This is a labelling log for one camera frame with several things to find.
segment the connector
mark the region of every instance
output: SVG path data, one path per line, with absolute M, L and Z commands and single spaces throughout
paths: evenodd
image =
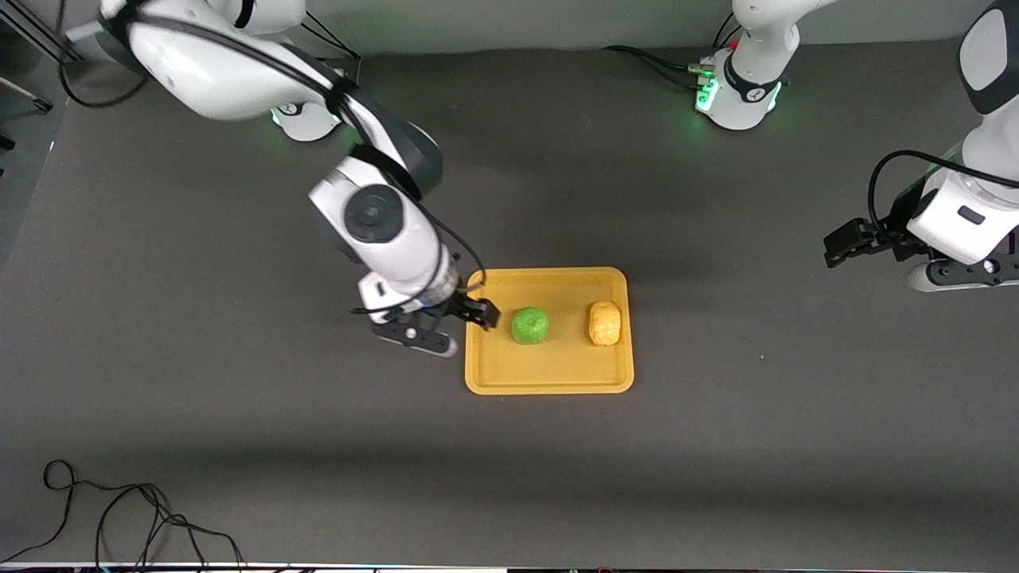
M 714 76 L 714 66 L 709 63 L 690 63 L 687 64 L 687 73 L 693 73 L 696 75 L 705 75 L 707 77 Z

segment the green fruit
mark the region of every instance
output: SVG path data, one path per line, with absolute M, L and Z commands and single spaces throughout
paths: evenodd
M 513 319 L 513 337 L 522 345 L 536 345 L 548 335 L 548 316 L 537 307 L 521 309 Z

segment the yellow tray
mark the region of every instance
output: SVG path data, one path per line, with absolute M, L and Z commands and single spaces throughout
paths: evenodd
M 470 284 L 480 280 L 476 272 Z M 487 332 L 467 325 L 464 377 L 475 394 L 616 394 L 633 384 L 627 278 L 618 269 L 491 269 L 472 296 L 502 312 Z M 615 303 L 623 315 L 620 342 L 611 347 L 597 347 L 587 335 L 588 313 L 598 301 Z M 548 337 L 538 345 L 518 344 L 511 332 L 517 311 L 529 306 L 548 315 Z

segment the wall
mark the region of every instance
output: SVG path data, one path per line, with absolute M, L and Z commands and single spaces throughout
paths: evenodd
M 22 0 L 48 22 L 57 0 Z M 951 38 L 988 0 L 842 0 L 807 15 L 804 42 L 840 44 Z M 66 22 L 94 17 L 96 0 L 67 0 Z M 514 48 L 704 46 L 729 14 L 723 0 L 308 0 L 308 8 L 364 54 Z M 335 54 L 294 31 L 314 55 Z

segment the green led light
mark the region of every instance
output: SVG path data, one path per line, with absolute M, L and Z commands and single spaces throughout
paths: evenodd
M 781 91 L 782 91 L 782 82 L 779 82 L 779 85 L 774 87 L 774 95 L 771 96 L 771 103 L 767 104 L 767 110 L 768 111 L 771 111 L 772 109 L 774 109 L 774 102 L 777 101 L 777 99 L 779 99 L 779 92 L 781 92 Z
M 707 111 L 711 109 L 711 104 L 714 102 L 714 96 L 718 93 L 718 81 L 714 77 L 708 82 L 707 86 L 701 88 L 702 92 L 706 94 L 701 94 L 697 98 L 697 108 L 701 111 Z

